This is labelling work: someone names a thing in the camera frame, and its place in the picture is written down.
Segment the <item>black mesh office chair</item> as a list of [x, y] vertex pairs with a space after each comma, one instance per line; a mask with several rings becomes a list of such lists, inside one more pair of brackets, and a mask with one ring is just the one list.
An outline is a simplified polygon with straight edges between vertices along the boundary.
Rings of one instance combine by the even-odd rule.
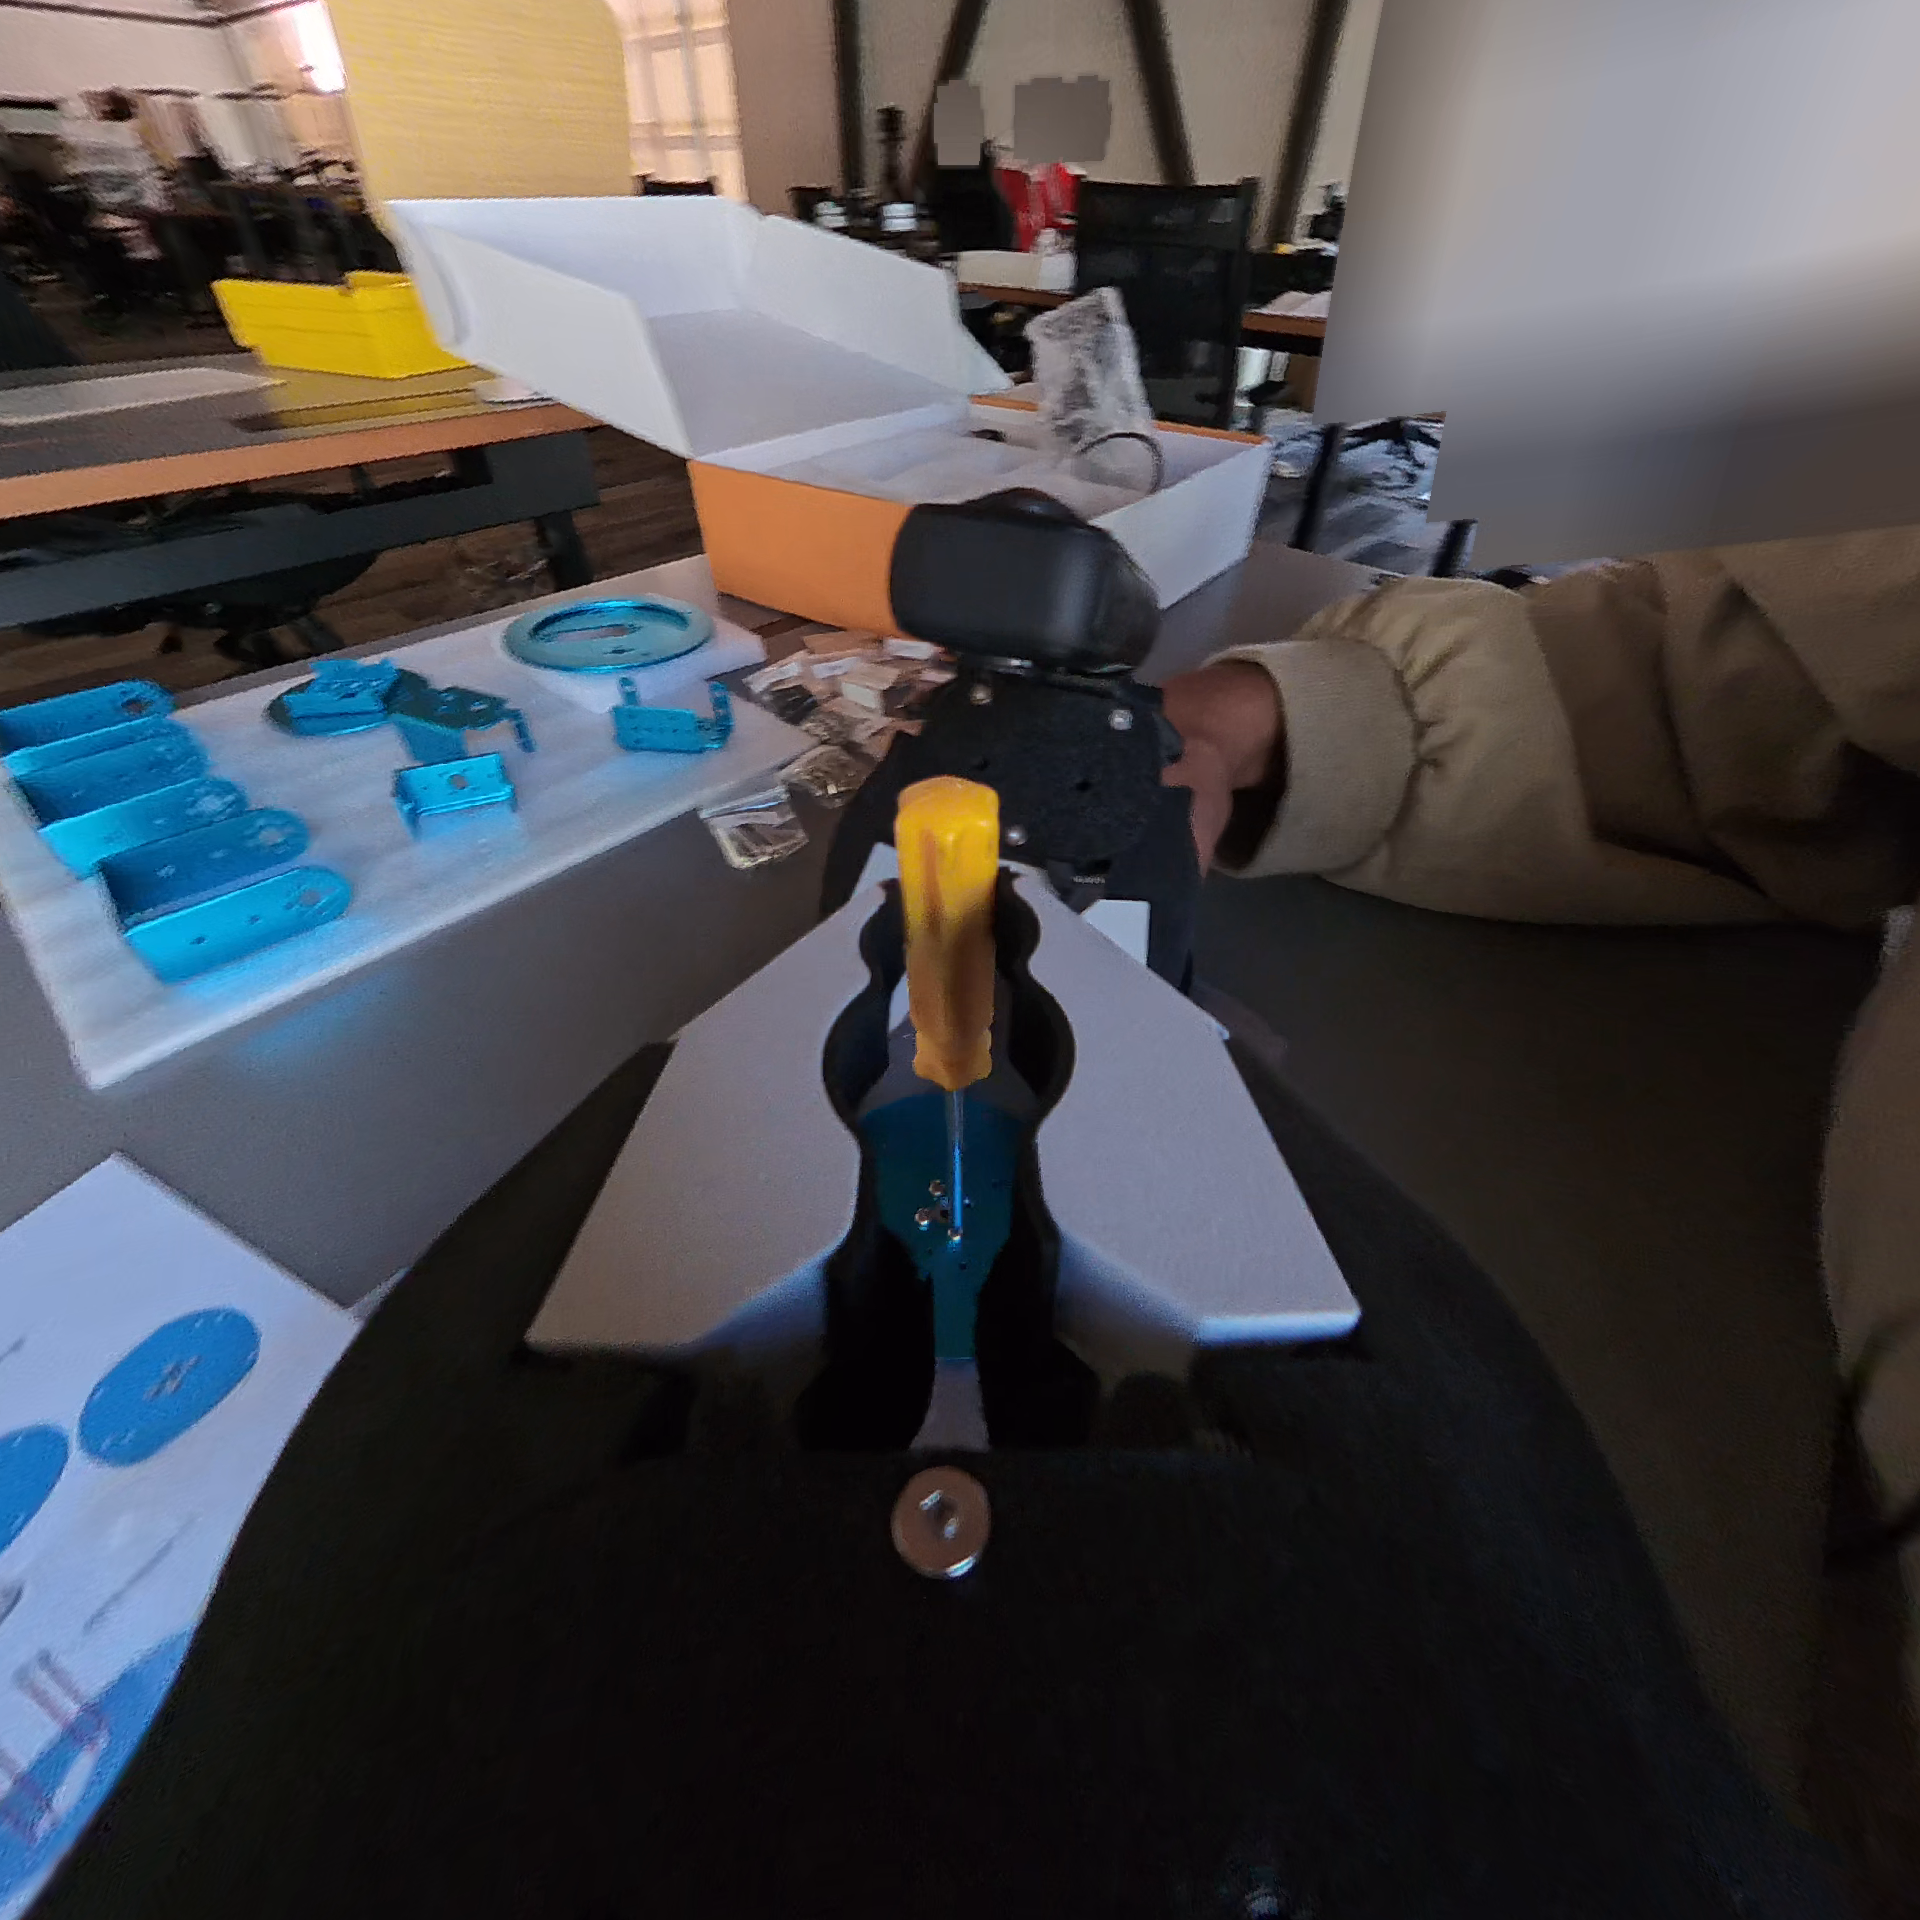
[[1258, 179], [1078, 187], [1075, 294], [1122, 294], [1160, 420], [1236, 424], [1258, 199]]

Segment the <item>white assembly guide sheet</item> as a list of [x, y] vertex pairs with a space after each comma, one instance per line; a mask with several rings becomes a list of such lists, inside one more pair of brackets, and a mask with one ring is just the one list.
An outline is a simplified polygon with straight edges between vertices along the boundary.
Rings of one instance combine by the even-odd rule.
[[3, 1231], [3, 1916], [128, 1771], [359, 1328], [128, 1159]]

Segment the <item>person's right forearm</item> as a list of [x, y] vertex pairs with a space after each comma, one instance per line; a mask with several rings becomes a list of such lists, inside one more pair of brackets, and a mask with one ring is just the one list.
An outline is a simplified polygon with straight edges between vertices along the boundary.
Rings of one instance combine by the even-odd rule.
[[1865, 932], [1916, 906], [1916, 528], [1399, 579], [1236, 648], [1219, 858], [1458, 918]]

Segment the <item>blue joined metal brackets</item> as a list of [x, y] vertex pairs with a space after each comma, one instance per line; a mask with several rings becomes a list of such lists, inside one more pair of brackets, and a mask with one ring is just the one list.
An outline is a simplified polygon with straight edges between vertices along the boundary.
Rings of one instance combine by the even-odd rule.
[[393, 660], [322, 660], [269, 703], [269, 721], [293, 739], [396, 729], [416, 760], [466, 759], [466, 739], [498, 729], [511, 729], [527, 754], [538, 748], [527, 714], [504, 697], [430, 685]]

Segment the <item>yellow handled screwdriver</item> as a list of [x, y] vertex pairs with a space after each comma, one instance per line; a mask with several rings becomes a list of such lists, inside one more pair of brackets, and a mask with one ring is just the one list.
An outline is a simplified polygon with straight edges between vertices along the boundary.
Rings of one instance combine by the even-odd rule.
[[968, 1237], [968, 1093], [996, 1020], [1000, 796], [965, 778], [909, 783], [895, 815], [915, 1072], [947, 1099], [947, 1242]]

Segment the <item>yellow divider panel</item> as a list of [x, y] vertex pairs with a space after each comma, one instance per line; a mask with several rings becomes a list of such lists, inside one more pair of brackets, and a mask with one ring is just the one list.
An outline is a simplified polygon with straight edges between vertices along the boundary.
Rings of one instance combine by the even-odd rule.
[[363, 187], [399, 199], [632, 199], [608, 2], [327, 2]]

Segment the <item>person's right hand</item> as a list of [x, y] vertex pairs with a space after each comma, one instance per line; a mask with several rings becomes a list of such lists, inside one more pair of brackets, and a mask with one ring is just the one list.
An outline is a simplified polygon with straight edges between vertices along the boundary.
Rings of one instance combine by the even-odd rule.
[[1162, 787], [1188, 796], [1199, 871], [1240, 871], [1284, 803], [1282, 689], [1258, 662], [1219, 660], [1165, 678], [1162, 714], [1179, 742]]

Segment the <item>white foam sheet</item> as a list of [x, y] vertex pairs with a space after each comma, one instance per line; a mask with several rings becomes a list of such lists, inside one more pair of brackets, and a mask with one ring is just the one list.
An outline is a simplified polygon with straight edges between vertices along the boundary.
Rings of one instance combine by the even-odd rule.
[[[687, 605], [681, 636], [705, 645], [658, 662], [639, 636], [612, 641], [608, 673], [570, 673], [520, 660], [512, 621], [492, 618], [445, 636], [396, 645], [393, 660], [430, 685], [470, 685], [517, 704], [537, 750], [511, 729], [470, 735], [470, 754], [504, 754], [520, 810], [466, 813], [412, 837], [393, 800], [396, 771], [416, 765], [396, 729], [345, 739], [293, 739], [269, 721], [269, 703], [304, 682], [230, 689], [170, 720], [96, 732], [57, 748], [3, 759], [3, 907], [30, 969], [57, 1012], [82, 1082], [108, 1092], [230, 1028], [317, 994], [504, 906], [588, 858], [714, 803], [735, 782], [775, 773], [804, 739], [779, 720], [732, 713], [732, 742], [714, 754], [624, 754], [612, 735], [616, 678], [638, 678], [661, 710], [710, 710], [710, 682], [757, 665], [766, 648], [746, 626]], [[195, 732], [214, 771], [234, 782], [251, 807], [282, 807], [311, 830], [301, 865], [351, 879], [351, 911], [251, 959], [184, 984], [160, 984], [123, 943], [121, 918], [98, 879], [71, 874], [41, 838], [37, 813], [8, 760], [37, 765], [89, 754], [164, 725]]]

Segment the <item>blue multi-hole metal bracket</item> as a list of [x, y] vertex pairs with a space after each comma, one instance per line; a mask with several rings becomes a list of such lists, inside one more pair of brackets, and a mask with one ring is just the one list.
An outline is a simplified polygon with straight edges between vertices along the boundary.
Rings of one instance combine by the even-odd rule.
[[710, 710], [661, 710], [639, 700], [638, 678], [616, 678], [612, 735], [624, 754], [714, 754], [732, 742], [732, 691], [710, 682]]

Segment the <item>pile of small hardware bags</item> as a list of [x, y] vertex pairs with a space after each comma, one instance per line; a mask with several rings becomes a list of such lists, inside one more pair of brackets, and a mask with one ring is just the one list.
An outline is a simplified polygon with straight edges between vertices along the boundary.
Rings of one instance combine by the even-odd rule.
[[918, 735], [935, 691], [956, 678], [956, 660], [909, 636], [855, 641], [806, 633], [804, 648], [722, 685], [735, 714], [757, 710], [804, 742], [775, 773], [735, 782], [704, 810], [704, 826], [735, 871], [779, 865], [837, 824], [878, 771], [890, 748]]

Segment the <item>stacked yellow plastic bins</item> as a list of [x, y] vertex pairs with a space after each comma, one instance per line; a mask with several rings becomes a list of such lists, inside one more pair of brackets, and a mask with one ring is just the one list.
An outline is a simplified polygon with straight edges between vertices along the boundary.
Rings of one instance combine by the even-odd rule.
[[230, 338], [266, 366], [357, 380], [412, 380], [463, 369], [425, 318], [406, 273], [352, 271], [322, 281], [214, 281]]

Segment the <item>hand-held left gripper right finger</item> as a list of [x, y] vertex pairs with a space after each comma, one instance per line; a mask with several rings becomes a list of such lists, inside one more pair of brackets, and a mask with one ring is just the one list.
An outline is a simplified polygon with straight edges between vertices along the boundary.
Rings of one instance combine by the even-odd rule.
[[1004, 874], [1000, 933], [1039, 1123], [981, 1291], [989, 1440], [1080, 1442], [1124, 1377], [1352, 1335], [1357, 1291], [1219, 1021], [1046, 879]]

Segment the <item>grey desk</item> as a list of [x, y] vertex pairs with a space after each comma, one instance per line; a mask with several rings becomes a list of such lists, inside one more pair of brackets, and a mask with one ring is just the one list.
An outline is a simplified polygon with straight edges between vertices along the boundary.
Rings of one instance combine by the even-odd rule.
[[3, 937], [3, 1219], [121, 1154], [336, 1301], [412, 1270], [34, 1916], [1916, 1916], [1888, 1564], [1804, 1786], [1876, 933], [1212, 882], [1199, 976], [1373, 1331], [981, 1460], [930, 1579], [909, 1455], [520, 1345], [817, 865], [675, 824], [114, 1092]]

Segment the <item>blue round metal disc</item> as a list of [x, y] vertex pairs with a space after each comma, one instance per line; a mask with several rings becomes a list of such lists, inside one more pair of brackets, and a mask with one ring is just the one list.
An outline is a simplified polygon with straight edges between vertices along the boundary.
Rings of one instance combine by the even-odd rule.
[[939, 1092], [915, 1077], [855, 1117], [878, 1219], [909, 1249], [935, 1310], [935, 1354], [978, 1354], [978, 1301], [1013, 1231], [1016, 1171], [1039, 1099], [1016, 1077]]

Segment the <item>orange and white cardboard box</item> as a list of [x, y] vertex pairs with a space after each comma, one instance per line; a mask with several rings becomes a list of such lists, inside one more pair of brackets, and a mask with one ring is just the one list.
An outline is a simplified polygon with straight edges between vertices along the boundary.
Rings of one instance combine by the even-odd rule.
[[722, 596], [885, 633], [913, 505], [1039, 488], [1172, 609], [1258, 531], [1274, 445], [1155, 424], [1066, 458], [935, 266], [732, 199], [393, 199], [434, 338], [687, 459]]

